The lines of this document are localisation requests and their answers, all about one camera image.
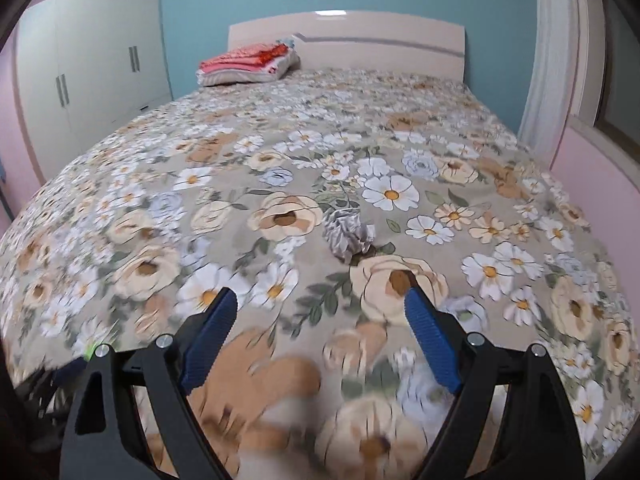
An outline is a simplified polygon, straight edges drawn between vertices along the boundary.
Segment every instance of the blue wall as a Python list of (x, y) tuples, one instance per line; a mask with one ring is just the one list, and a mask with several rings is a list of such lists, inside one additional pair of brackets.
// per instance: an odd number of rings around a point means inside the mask
[(175, 98), (196, 88), (198, 62), (226, 50), (233, 23), (309, 10), (388, 10), (464, 25), (465, 82), (512, 130), (520, 127), (536, 46), (536, 0), (162, 0), (161, 7)]

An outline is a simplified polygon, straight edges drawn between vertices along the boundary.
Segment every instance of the bolt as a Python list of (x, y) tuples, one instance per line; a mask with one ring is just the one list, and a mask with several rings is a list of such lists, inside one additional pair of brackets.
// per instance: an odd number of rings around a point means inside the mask
[(156, 346), (158, 348), (169, 348), (174, 342), (174, 336), (171, 334), (162, 334), (156, 339)]
[(471, 346), (482, 346), (486, 339), (481, 333), (472, 332), (471, 334), (466, 336), (466, 340), (469, 341)]
[(539, 343), (535, 343), (534, 345), (531, 345), (531, 353), (536, 357), (544, 357), (546, 354), (546, 348)]
[(98, 348), (95, 349), (94, 355), (96, 357), (104, 357), (105, 355), (107, 355), (109, 353), (109, 345), (98, 345)]

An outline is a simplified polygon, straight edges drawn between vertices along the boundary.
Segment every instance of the pillow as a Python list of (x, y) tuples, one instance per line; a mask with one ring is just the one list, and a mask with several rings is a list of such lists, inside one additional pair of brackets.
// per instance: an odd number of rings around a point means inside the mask
[(221, 68), (205, 73), (196, 71), (196, 78), (200, 86), (215, 86), (229, 83), (267, 83), (277, 81), (284, 76), (290, 66), (295, 65), (300, 58), (296, 51), (290, 48), (284, 56), (276, 57), (265, 66), (253, 67), (251, 70), (243, 68)]

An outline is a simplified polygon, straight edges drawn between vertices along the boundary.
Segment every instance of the white headboard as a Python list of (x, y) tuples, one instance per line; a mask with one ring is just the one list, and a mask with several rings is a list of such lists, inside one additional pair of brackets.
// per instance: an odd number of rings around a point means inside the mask
[(293, 36), (302, 68), (393, 70), (462, 81), (462, 25), (394, 12), (331, 12), (336, 15), (299, 12), (236, 23), (229, 27), (228, 47)]

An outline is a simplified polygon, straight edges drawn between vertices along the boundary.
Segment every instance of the floral bedspread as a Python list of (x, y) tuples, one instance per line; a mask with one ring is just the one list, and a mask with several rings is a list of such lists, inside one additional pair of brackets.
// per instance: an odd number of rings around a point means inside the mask
[[(349, 265), (322, 238), (322, 215), (345, 207), (376, 230)], [(639, 405), (634, 325), (604, 248), (462, 84), (323, 71), (201, 89), (69, 164), (0, 254), (16, 381), (102, 341), (130, 349), (174, 332), (232, 288), (238, 320), (190, 403), (238, 479), (411, 475), (451, 397), (404, 316), (407, 272), (466, 330), (546, 345), (589, 478)]]

